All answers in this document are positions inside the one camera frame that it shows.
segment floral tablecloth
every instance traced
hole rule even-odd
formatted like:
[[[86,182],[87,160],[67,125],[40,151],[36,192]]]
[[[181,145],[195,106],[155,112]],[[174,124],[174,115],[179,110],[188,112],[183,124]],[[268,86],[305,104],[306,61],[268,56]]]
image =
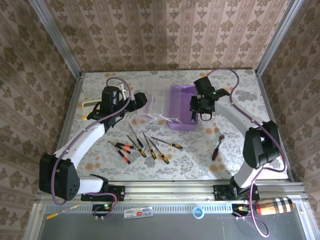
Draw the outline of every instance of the floral tablecloth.
[[[137,93],[141,90],[142,81],[145,79],[156,79],[159,84],[163,79],[169,79],[173,84],[193,84],[193,81],[204,77],[208,72],[209,70],[167,70],[84,73],[82,75],[84,83],[70,137],[73,137],[85,124],[82,119],[82,103],[101,98],[106,80],[111,76],[126,80],[132,92]],[[254,70],[244,69],[236,70],[236,72],[240,77],[240,84],[233,98],[256,117],[268,121],[269,117]],[[216,71],[209,78],[216,89],[225,88],[229,92],[237,81],[235,76],[227,70]],[[195,131],[190,132],[171,130],[168,124],[159,127],[140,125],[137,124],[135,116],[134,113],[130,113],[91,147],[77,168],[80,176],[96,174],[112,181],[229,179],[239,170],[244,161],[242,157],[244,137],[226,118],[220,115],[213,115],[211,121],[199,120]],[[142,140],[144,151],[148,156],[143,158],[137,150],[134,150],[128,155],[130,165],[107,142],[130,144],[126,134],[135,138],[128,123],[131,123]],[[143,137],[143,130],[149,137],[154,136],[168,142],[179,143],[183,146],[183,150],[158,142],[158,148],[166,155],[170,164],[165,164],[158,153],[156,153],[157,159],[154,160]],[[212,153],[221,134],[225,136],[225,140],[219,148],[217,159],[213,162]],[[283,163],[276,159],[271,166],[281,169]],[[286,179],[287,174],[264,171],[259,178]]]

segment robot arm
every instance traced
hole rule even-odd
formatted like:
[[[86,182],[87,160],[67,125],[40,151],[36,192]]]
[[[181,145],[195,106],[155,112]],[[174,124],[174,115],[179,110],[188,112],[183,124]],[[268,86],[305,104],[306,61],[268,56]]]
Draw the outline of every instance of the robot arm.
[[[230,102],[229,93],[224,89],[215,90],[209,78],[203,77],[194,82],[197,94],[191,98],[190,111],[192,119],[195,120],[197,114],[210,115],[216,112],[228,119],[244,136],[243,158],[244,163],[240,170],[230,179],[229,192],[226,196],[236,199],[249,190],[249,187],[261,170],[263,165],[270,163],[277,158],[280,153],[273,141],[254,124],[247,116],[241,114]],[[237,106],[253,120],[261,123],[260,119],[252,116],[245,109]],[[263,122],[262,126],[279,143],[279,133],[277,125],[273,121]]]
[[[58,157],[66,152],[58,163],[57,171],[54,176],[54,193],[57,197],[69,201],[78,194],[108,193],[109,183],[106,178],[93,174],[79,177],[76,169],[91,146],[101,138],[109,128],[113,127],[119,121],[116,121],[117,117],[122,119],[125,116],[125,113],[138,110],[146,103],[146,95],[138,92],[134,95],[134,100],[130,100],[127,107],[124,110],[121,110],[126,104],[123,90],[120,91],[120,89],[115,86],[106,86],[102,91],[101,102],[99,102],[87,116],[84,128],[75,134],[75,137],[54,154],[44,154],[41,157],[39,171],[40,190],[49,194],[52,193],[51,177],[54,165],[56,164]],[[112,117],[99,121],[112,114],[114,114]]]

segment patterned wallpaper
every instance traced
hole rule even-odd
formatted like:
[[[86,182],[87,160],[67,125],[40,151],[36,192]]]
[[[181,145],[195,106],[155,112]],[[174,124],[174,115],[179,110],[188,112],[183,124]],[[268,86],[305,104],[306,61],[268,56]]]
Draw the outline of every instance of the patterned wallpaper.
[[[289,0],[44,0],[83,72],[254,68]]]
[[[28,1],[0,1],[0,239],[22,239],[75,79]]]
[[[320,1],[304,1],[262,75],[291,167],[320,226]]]

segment wire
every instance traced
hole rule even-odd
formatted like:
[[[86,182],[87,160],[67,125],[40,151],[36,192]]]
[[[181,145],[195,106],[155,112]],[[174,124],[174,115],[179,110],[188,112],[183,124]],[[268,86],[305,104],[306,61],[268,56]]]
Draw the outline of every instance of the wire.
[[[62,206],[64,205],[67,200],[64,200],[63,202],[58,202],[57,200],[57,197],[56,197],[56,194],[55,194],[55,176],[56,176],[56,171],[57,171],[57,167],[58,167],[58,164],[59,162],[61,161],[61,159],[64,157],[64,155],[66,155],[70,148],[76,143],[76,141],[79,140],[79,138],[84,134],[86,133],[90,128],[92,128],[93,126],[97,125],[98,123],[106,120],[106,119],[109,119],[111,117],[113,117],[114,115],[117,115],[118,113],[122,112],[124,109],[126,109],[126,107],[128,106],[130,100],[131,100],[131,90],[130,90],[130,86],[129,84],[123,80],[122,78],[120,77],[116,77],[116,76],[112,76],[110,78],[107,79],[107,81],[105,82],[106,86],[108,86],[108,82],[112,79],[116,79],[116,80],[120,80],[122,81],[125,86],[128,88],[128,92],[129,92],[129,97],[127,98],[127,101],[126,103],[124,104],[124,106],[122,108],[120,108],[118,111],[114,112],[114,113],[111,113],[109,114],[108,116],[105,116],[93,123],[91,123],[89,126],[87,126],[85,129],[83,129],[71,142],[70,144],[65,148],[65,150],[61,153],[61,155],[58,157],[58,159],[56,160],[54,166],[53,166],[53,170],[52,170],[52,174],[51,174],[51,195],[52,195],[52,200],[53,202],[58,205],[58,206]],[[88,195],[93,195],[93,196],[102,196],[102,195],[108,195],[107,192],[106,193],[87,193]]]
[[[108,216],[111,214],[111,212],[114,210],[114,208],[115,208],[115,206],[116,206],[116,204],[117,204],[117,202],[118,202],[117,196],[116,196],[115,194],[111,193],[111,192],[89,193],[89,195],[92,195],[92,196],[112,196],[112,197],[113,197],[114,204],[112,204],[112,208],[110,209],[110,211],[109,211],[106,215],[103,216],[104,218],[108,217]],[[93,216],[94,216],[94,217],[96,216],[97,211],[98,211],[99,209],[101,209],[101,208],[103,208],[103,207],[102,207],[102,206],[99,206],[99,207],[96,207],[96,208],[94,209],[94,212],[93,212]]]
[[[253,122],[254,124],[256,124],[271,140],[272,142],[274,143],[274,145],[278,148],[278,151],[279,153],[281,154],[281,157],[282,157],[282,161],[283,161],[283,169],[281,170],[277,170],[277,169],[274,169],[274,168],[270,168],[270,167],[262,167],[260,169],[260,171],[256,174],[256,176],[253,178],[252,182],[251,182],[251,185],[250,185],[250,194],[249,194],[249,208],[250,208],[250,212],[251,212],[251,216],[246,216],[245,218],[252,218],[252,221],[253,221],[253,224],[256,228],[256,230],[259,232],[259,234],[264,237],[264,238],[267,238],[269,235],[270,235],[270,231],[267,227],[267,225],[258,217],[256,217],[254,215],[254,209],[253,209],[253,203],[252,203],[252,198],[253,198],[253,188],[254,188],[254,183],[256,181],[256,179],[258,178],[258,176],[260,175],[260,173],[262,172],[262,170],[270,170],[270,171],[273,171],[273,172],[277,172],[277,173],[284,173],[287,171],[287,166],[288,166],[288,159],[286,158],[286,155],[284,153],[284,151],[282,150],[281,146],[279,145],[279,143],[277,142],[277,140],[259,123],[257,122],[255,119],[253,119],[249,114],[247,114],[245,111],[241,110],[233,101],[232,99],[232,94],[234,93],[236,87],[239,85],[239,82],[240,82],[240,78],[239,78],[239,75],[232,69],[230,68],[227,68],[227,67],[223,67],[223,68],[215,68],[213,69],[211,72],[209,72],[206,76],[208,77],[211,73],[217,71],[217,70],[228,70],[230,72],[232,72],[235,76],[236,76],[236,84],[235,86],[233,87],[233,89],[231,90],[230,92],[230,95],[229,95],[229,100],[230,100],[230,103],[232,104],[232,106],[238,110],[241,114],[243,114],[246,118],[248,118],[251,122]],[[259,229],[258,225],[257,225],[257,222],[256,222],[256,219],[258,219],[259,221],[262,222],[262,224],[265,226],[266,228],[266,234],[262,233],[261,230]]]

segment purple plastic box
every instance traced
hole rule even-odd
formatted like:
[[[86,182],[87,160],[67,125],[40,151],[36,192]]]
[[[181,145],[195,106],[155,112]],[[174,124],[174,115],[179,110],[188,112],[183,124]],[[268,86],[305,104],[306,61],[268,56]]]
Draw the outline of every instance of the purple plastic box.
[[[191,97],[197,93],[195,86],[190,84],[172,85],[170,91],[169,118],[174,117],[179,109],[179,121],[182,123],[174,120],[172,123],[168,121],[169,127],[172,130],[194,131],[198,124],[198,115],[196,116],[195,122],[192,122],[190,100]]]

